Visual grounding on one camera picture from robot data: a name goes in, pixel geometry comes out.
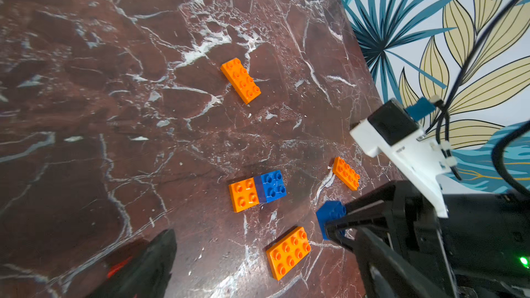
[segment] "wall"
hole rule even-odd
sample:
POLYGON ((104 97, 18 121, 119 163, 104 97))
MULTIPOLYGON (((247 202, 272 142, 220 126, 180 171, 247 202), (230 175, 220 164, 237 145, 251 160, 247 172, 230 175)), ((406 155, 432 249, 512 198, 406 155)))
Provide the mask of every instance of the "wall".
MULTIPOLYGON (((395 97, 406 106, 422 96, 447 96, 477 38, 509 1, 343 0, 381 99, 395 97)), ((450 141, 462 184, 473 190, 507 190, 491 165, 491 149, 530 116, 528 1, 511 9, 488 36, 450 108, 450 141)), ((421 122, 430 137, 436 115, 421 122)), ((523 183, 530 179, 528 138, 513 143, 505 156, 523 183)), ((450 180, 443 185, 451 191, 462 187, 450 180)))

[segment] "lego brick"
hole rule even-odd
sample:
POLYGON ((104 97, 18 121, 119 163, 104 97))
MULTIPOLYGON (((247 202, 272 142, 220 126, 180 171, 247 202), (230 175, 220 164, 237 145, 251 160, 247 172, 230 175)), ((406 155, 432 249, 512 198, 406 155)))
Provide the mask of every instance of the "lego brick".
POLYGON ((238 58, 222 64, 221 71, 245 103, 250 103, 261 95, 260 88, 254 83, 253 78, 248 75, 247 70, 241 65, 241 61, 238 58))
POLYGON ((326 222, 340 219, 342 216, 346 215, 346 207, 342 205, 341 202, 337 201, 327 201, 316 211, 316 218, 319 221, 320 231, 322 231, 322 237, 325 240, 329 240, 328 235, 324 226, 326 222))
POLYGON ((339 156, 335 158, 333 163, 333 173, 353 191, 359 187, 360 176, 339 156))
POLYGON ((259 204, 258 193, 253 178, 229 185, 234 212, 239 213, 259 204))
POLYGON ((304 228, 297 227, 267 250, 272 276, 280 281, 311 251, 304 228))
POLYGON ((254 177, 260 203, 270 203, 287 195, 279 170, 254 177))

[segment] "red marking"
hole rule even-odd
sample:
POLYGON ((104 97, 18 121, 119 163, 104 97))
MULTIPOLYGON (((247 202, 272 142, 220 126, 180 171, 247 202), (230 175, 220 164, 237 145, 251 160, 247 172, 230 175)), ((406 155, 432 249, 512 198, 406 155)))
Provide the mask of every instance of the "red marking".
POLYGON ((129 261, 132 260, 132 258, 133 256, 130 256, 124 261, 120 262, 119 264, 112 266, 110 268, 110 271, 107 273, 107 278, 111 278, 112 276, 114 276, 114 274, 116 274, 121 268, 123 268, 126 264, 128 264, 129 261))

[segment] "lego stud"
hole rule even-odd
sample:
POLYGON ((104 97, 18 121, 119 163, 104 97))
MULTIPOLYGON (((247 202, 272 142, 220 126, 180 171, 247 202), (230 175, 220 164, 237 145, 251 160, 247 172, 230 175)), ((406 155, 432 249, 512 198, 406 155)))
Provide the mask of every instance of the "lego stud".
POLYGON ((285 267, 282 265, 282 264, 279 264, 278 265, 278 272, 281 274, 281 275, 285 275, 285 273, 287 272, 285 270, 285 267))
POLYGON ((274 252, 272 253, 272 256, 273 258, 275 258, 276 260, 280 260, 282 258, 282 255, 280 254, 280 252, 278 252, 277 250, 274 250, 274 252))

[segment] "blue lego brick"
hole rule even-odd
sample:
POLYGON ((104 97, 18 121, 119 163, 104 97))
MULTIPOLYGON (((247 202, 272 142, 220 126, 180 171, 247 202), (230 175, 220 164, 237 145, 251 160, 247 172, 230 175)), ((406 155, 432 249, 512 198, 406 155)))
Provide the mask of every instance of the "blue lego brick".
POLYGON ((270 203, 287 195, 279 170, 254 177, 260 203, 270 203))
POLYGON ((405 108, 414 121, 420 121, 434 112, 435 109, 436 107, 425 97, 421 97, 414 105, 405 108))
POLYGON ((325 202, 324 205, 316 211, 316 218, 319 221, 320 231, 322 231, 322 237, 325 240, 329 240, 324 229, 326 222, 340 219, 344 215, 346 215, 346 207, 344 207, 341 202, 336 201, 325 202))

